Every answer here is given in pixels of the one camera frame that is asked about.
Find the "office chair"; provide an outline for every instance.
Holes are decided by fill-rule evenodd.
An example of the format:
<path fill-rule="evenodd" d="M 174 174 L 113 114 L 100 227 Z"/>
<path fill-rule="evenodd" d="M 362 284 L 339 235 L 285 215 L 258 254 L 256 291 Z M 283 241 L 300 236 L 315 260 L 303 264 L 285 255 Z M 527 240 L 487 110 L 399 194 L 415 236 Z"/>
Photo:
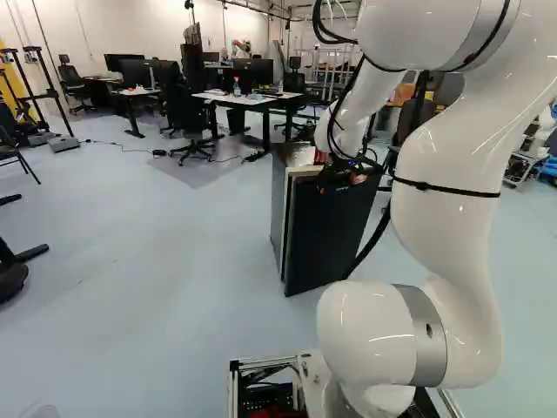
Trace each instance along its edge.
<path fill-rule="evenodd" d="M 298 103 L 297 111 L 304 110 L 308 104 L 307 97 L 305 96 L 305 74 L 298 72 L 298 69 L 301 66 L 301 64 L 302 64 L 301 57 L 289 57 L 288 66 L 292 68 L 292 72 L 285 72 L 285 77 L 283 79 L 283 86 L 285 91 L 291 93 L 302 93 L 303 95 L 300 97 L 300 100 L 297 101 Z M 275 131 L 279 128 L 279 126 L 286 126 L 286 123 L 274 125 Z M 296 129 L 297 131 L 302 131 L 306 128 L 306 125 L 292 122 L 292 128 Z"/>
<path fill-rule="evenodd" d="M 162 68 L 159 82 L 166 102 L 166 117 L 169 125 L 174 128 L 173 132 L 180 130 L 185 133 L 197 133 L 201 136 L 208 125 L 207 114 L 202 107 L 203 102 L 191 96 L 191 88 L 180 72 L 178 63 L 171 62 L 166 68 Z M 184 165 L 186 158 L 196 154 L 209 158 L 215 146 L 216 144 L 211 138 L 192 138 L 189 145 L 171 150 L 170 156 L 172 157 L 177 152 L 184 152 L 185 154 L 178 161 L 178 165 Z"/>
<path fill-rule="evenodd" d="M 84 102 L 87 98 L 91 99 L 91 92 L 89 91 L 89 86 L 79 77 L 76 67 L 68 65 L 70 59 L 67 55 L 61 54 L 58 57 L 62 64 L 58 67 L 58 72 L 60 73 L 60 77 L 62 77 L 60 84 L 62 85 L 64 94 L 81 102 L 79 106 L 71 107 L 70 113 L 75 116 L 79 111 L 95 111 L 95 106 L 91 106 Z"/>
<path fill-rule="evenodd" d="M 21 155 L 15 141 L 10 137 L 10 135 L 8 135 L 8 132 L 3 128 L 3 126 L 0 125 L 0 161 L 5 160 L 9 161 L 0 164 L 0 167 L 19 162 L 25 174 L 31 173 L 31 176 L 33 176 L 37 184 L 41 184 L 41 181 L 38 179 L 35 172 L 33 172 L 27 160 L 23 158 L 23 155 Z"/>

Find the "water bottle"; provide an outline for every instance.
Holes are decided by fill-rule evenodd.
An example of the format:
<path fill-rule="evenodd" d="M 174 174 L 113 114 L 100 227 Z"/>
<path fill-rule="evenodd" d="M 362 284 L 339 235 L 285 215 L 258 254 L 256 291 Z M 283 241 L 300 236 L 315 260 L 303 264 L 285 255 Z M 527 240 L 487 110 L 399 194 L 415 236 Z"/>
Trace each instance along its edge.
<path fill-rule="evenodd" d="M 242 95 L 242 91 L 240 90 L 240 84 L 238 83 L 239 77 L 234 78 L 234 96 L 239 97 Z"/>

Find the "white wall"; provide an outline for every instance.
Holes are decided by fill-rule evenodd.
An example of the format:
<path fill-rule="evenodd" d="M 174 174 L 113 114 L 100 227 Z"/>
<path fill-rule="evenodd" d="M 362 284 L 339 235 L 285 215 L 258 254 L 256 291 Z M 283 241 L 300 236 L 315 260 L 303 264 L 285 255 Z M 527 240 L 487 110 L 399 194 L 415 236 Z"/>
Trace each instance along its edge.
<path fill-rule="evenodd" d="M 23 21 L 16 24 L 30 42 L 44 46 L 31 0 L 8 0 L 12 9 L 18 5 Z M 105 53 L 139 53 L 160 59 L 180 59 L 182 32 L 192 22 L 184 9 L 184 0 L 35 0 L 50 50 L 68 54 L 81 75 L 106 71 Z M 77 8 L 82 17 L 91 53 L 79 25 Z M 222 5 L 216 0 L 196 0 L 195 18 L 201 23 L 206 51 L 219 51 L 225 46 Z M 267 17 L 257 12 L 227 6 L 225 11 L 226 41 L 250 39 L 254 53 L 267 48 Z M 5 1 L 0 2 L 0 37 L 10 47 L 21 48 Z M 51 64 L 51 75 L 54 76 Z M 44 85 L 37 68 L 27 69 L 34 85 Z"/>

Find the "desk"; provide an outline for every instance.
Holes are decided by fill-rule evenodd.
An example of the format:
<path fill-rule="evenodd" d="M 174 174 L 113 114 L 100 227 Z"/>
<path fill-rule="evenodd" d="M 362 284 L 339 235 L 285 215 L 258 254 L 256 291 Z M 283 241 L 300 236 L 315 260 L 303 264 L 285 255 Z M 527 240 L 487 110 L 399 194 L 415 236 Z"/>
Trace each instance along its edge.
<path fill-rule="evenodd" d="M 120 78 L 114 78 L 114 77 L 96 77 L 96 76 L 85 76 L 83 77 L 84 80 L 90 80 L 90 81 L 100 81 L 103 83 L 121 83 L 123 80 Z"/>
<path fill-rule="evenodd" d="M 218 140 L 222 138 L 224 135 L 218 134 L 218 125 L 217 125 L 217 114 L 216 114 L 216 105 L 221 105 L 223 107 L 230 107 L 232 109 L 238 109 L 241 112 L 245 111 L 256 111 L 259 113 L 263 113 L 263 141 L 262 147 L 263 151 L 255 154 L 254 156 L 250 157 L 250 161 L 255 161 L 260 159 L 261 157 L 265 156 L 270 151 L 271 146 L 271 126 L 269 121 L 269 114 L 270 109 L 274 105 L 278 107 L 285 107 L 286 108 L 286 141 L 290 140 L 291 132 L 292 132 L 292 117 L 294 110 L 292 106 L 290 106 L 290 100 L 298 98 L 301 96 L 299 93 L 283 93 L 281 97 L 262 97 L 260 99 L 254 98 L 247 98 L 246 96 L 233 96 L 232 94 L 227 94 L 225 96 L 212 93 L 210 91 L 204 91 L 203 93 L 196 93 L 192 94 L 195 98 L 202 98 L 205 100 L 210 100 L 209 103 L 209 118 L 211 122 L 211 135 L 213 139 Z M 234 129 L 231 131 L 231 134 L 234 135 L 239 133 L 240 129 Z"/>
<path fill-rule="evenodd" d="M 130 120 L 131 129 L 126 129 L 124 132 L 132 135 L 136 138 L 145 138 L 138 129 L 138 122 L 136 120 L 136 115 L 133 111 L 132 101 L 135 98 L 145 98 L 147 96 L 157 96 L 160 93 L 159 89 L 152 89 L 152 90 L 144 90 L 144 91 L 129 91 L 129 90 L 121 90 L 121 91 L 113 91 L 112 94 L 116 94 L 121 98 L 125 99 L 126 109 L 128 111 L 128 119 Z"/>

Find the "chair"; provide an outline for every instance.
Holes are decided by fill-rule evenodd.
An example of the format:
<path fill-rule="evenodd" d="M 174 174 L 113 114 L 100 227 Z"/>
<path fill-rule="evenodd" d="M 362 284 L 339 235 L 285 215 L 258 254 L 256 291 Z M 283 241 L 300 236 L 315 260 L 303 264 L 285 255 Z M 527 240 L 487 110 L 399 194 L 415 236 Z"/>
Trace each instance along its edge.
<path fill-rule="evenodd" d="M 60 55 L 59 57 L 62 63 L 62 65 L 58 67 L 58 72 L 60 73 L 60 77 L 62 77 L 60 83 L 62 85 L 62 90 L 66 96 L 70 96 L 81 102 L 79 106 L 71 107 L 70 113 L 72 115 L 77 115 L 79 111 L 95 111 L 95 106 L 85 103 L 85 99 L 91 100 L 89 86 L 79 77 L 76 67 L 68 65 L 70 60 L 67 55 Z"/>
<path fill-rule="evenodd" d="M 16 121 L 10 107 L 2 100 L 2 96 L 0 96 L 0 126 L 15 139 L 17 146 L 29 146 L 29 135 L 37 132 L 35 125 L 26 122 L 19 124 Z"/>
<path fill-rule="evenodd" d="M 166 117 L 169 126 L 173 128 L 171 135 L 175 131 L 185 131 L 197 133 L 200 137 L 207 127 L 206 111 L 202 107 L 202 102 L 191 96 L 190 86 L 182 76 L 178 63 L 167 64 L 165 68 L 161 68 L 160 73 L 159 80 L 165 100 Z M 186 158 L 196 154 L 209 158 L 215 146 L 213 139 L 192 138 L 189 145 L 171 150 L 170 155 L 184 152 L 185 154 L 178 161 L 179 165 L 183 165 Z"/>
<path fill-rule="evenodd" d="M 307 107 L 308 102 L 307 102 L 307 97 L 305 96 L 305 74 L 298 72 L 298 69 L 301 65 L 301 58 L 300 57 L 288 58 L 288 65 L 292 68 L 292 72 L 285 72 L 285 77 L 283 80 L 284 89 L 285 91 L 291 93 L 302 93 L 303 97 L 301 97 L 300 100 L 297 102 L 298 103 L 297 111 L 302 111 Z M 275 131 L 279 128 L 279 126 L 286 126 L 286 123 L 274 125 Z M 292 128 L 298 131 L 304 130 L 305 127 L 306 125 L 292 122 Z"/>
<path fill-rule="evenodd" d="M 29 166 L 29 163 L 25 160 L 25 158 L 23 158 L 23 155 L 21 155 L 21 152 L 17 149 L 16 143 L 13 141 L 10 135 L 8 135 L 8 132 L 3 128 L 3 126 L 0 125 L 0 161 L 9 159 L 11 159 L 11 161 L 0 164 L 0 167 L 19 161 L 19 164 L 21 164 L 21 166 L 23 167 L 23 171 L 25 172 L 25 174 L 31 173 L 37 184 L 41 184 L 37 175 Z"/>

